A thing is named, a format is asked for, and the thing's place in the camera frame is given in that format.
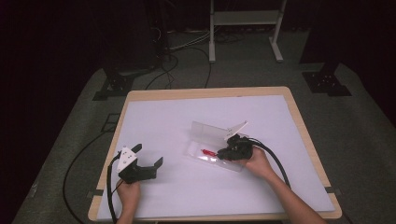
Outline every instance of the red object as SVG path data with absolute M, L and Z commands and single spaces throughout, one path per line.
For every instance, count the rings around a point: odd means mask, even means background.
M 216 157 L 217 154 L 215 152 L 209 151 L 207 149 L 202 149 L 202 152 L 206 155 L 206 156 L 211 156 L 211 157 Z

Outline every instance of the wire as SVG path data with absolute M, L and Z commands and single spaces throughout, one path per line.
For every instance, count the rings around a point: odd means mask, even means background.
M 166 70 L 165 72 L 159 74 L 159 75 L 156 76 L 154 79 L 152 79 L 152 80 L 150 81 L 150 83 L 146 86 L 145 90 L 148 90 L 148 89 L 149 89 L 149 86 L 150 86 L 157 78 L 159 78 L 159 77 L 161 77 L 161 76 L 163 76 L 163 75 L 169 73 L 170 71 L 172 71 L 173 69 L 175 69 L 175 68 L 177 67 L 177 65 L 178 65 L 178 58 L 177 58 L 175 55 L 172 55 L 172 54 L 169 54 L 169 56 L 171 56 L 171 57 L 173 57 L 174 59 L 176 59 L 176 63 L 171 67 L 171 69 Z
M 283 179 L 284 179 L 284 181 L 285 181 L 285 184 L 286 184 L 287 186 L 289 186 L 289 188 L 291 188 L 291 185 L 290 185 L 288 176 L 286 175 L 285 169 L 283 168 L 282 163 L 281 163 L 280 160 L 277 158 L 277 156 L 275 155 L 275 153 L 274 153 L 269 147 L 266 147 L 262 142 L 260 142 L 260 141 L 257 140 L 257 139 L 249 138 L 248 140 L 252 141 L 253 143 L 256 143 L 256 144 L 254 144 L 256 147 L 262 148 L 263 150 L 265 150 L 266 152 L 268 152 L 268 154 L 271 155 L 271 157 L 274 159 L 274 161 L 276 162 L 277 166 L 279 167 L 280 172 L 281 172 L 282 175 L 283 175 Z
M 113 206 L 113 193 L 111 192 L 111 172 L 112 172 L 112 168 L 113 168 L 113 163 L 114 161 L 118 160 L 120 158 L 120 154 L 121 152 L 119 152 L 117 154 L 117 156 L 115 156 L 113 158 L 113 160 L 111 160 L 110 164 L 107 166 L 107 179 L 106 179 L 106 186 L 107 186 L 107 202 L 108 202 L 108 208 L 110 210 L 110 214 L 111 214 L 111 218 L 113 219 L 114 223 L 117 223 L 117 217 L 116 217 L 116 213 L 114 212 L 114 206 Z
M 121 184 L 123 183 L 123 180 L 121 180 L 121 182 L 116 186 L 116 188 L 111 192 L 111 195 L 114 194 L 114 192 L 121 186 Z
M 99 139 L 102 135 L 104 135 L 105 133 L 108 133 L 108 131 L 114 129 L 114 127 L 111 127 L 110 129 L 100 133 L 99 135 L 97 135 L 95 138 L 93 138 L 91 140 L 91 142 L 89 142 L 87 145 L 85 145 L 84 148 L 81 149 L 81 151 L 77 154 L 77 156 L 72 160 L 72 162 L 70 163 L 69 167 L 67 168 L 66 174 L 64 175 L 64 185 L 62 186 L 62 195 L 64 198 L 64 203 L 67 207 L 67 210 L 69 211 L 69 213 L 73 216 L 73 218 L 78 222 L 78 223 L 84 223 L 83 221 L 81 221 L 81 219 L 78 218 L 78 216 L 73 212 L 72 208 L 70 207 L 69 202 L 67 201 L 66 198 L 66 181 L 67 181 L 67 177 L 69 175 L 69 172 L 71 170 L 71 168 L 73 167 L 73 164 L 76 162 L 77 158 L 82 154 L 82 152 L 84 152 L 94 141 L 96 141 L 97 139 Z

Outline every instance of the gray carpet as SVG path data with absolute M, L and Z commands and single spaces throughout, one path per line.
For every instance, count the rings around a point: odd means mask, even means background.
M 335 74 L 352 96 L 311 93 L 302 72 L 319 70 L 321 64 L 299 64 L 307 35 L 308 32 L 280 34 L 278 44 L 283 63 L 276 62 L 268 34 L 244 35 L 239 42 L 217 44 L 217 61 L 211 65 L 207 87 L 289 87 L 343 210 L 354 223 L 395 223 L 395 128 L 363 88 L 359 77 L 342 64 Z M 170 41 L 176 46 L 196 37 L 172 34 Z M 195 47 L 206 52 L 208 49 L 207 44 Z M 178 65 L 171 72 L 175 79 L 172 89 L 203 88 L 209 71 L 205 55 L 196 49 L 174 55 Z M 163 66 L 169 69 L 174 62 L 165 62 Z M 158 69 L 136 78 L 133 90 L 145 89 L 161 72 Z M 125 97 L 92 100 L 105 79 L 101 69 L 92 74 L 14 223 L 77 223 L 62 197 L 64 175 L 76 155 L 101 134 L 108 114 L 121 112 L 125 100 Z M 168 77 L 162 76 L 149 88 L 170 88 L 168 82 Z M 111 139 L 112 133 L 104 133 L 86 147 L 69 172 L 66 196 L 70 207 L 85 223 L 90 223 L 87 214 L 92 192 Z M 329 223 L 348 222 L 342 217 Z

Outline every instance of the hand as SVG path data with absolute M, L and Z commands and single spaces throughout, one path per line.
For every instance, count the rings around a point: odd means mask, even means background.
M 253 146 L 252 151 L 253 154 L 249 160 L 240 160 L 234 162 L 245 165 L 251 173 L 265 179 L 275 175 L 275 172 L 271 167 L 265 152 L 259 147 L 255 146 Z
M 119 180 L 117 186 L 119 186 L 117 193 L 122 203 L 122 211 L 117 223 L 131 224 L 134 220 L 134 212 L 140 199 L 140 182 L 127 184 Z

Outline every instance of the black bracket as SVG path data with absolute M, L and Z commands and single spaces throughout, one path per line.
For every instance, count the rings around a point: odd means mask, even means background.
M 325 63 L 319 72 L 303 72 L 303 77 L 313 93 L 327 93 L 329 96 L 352 95 L 334 75 L 338 63 Z

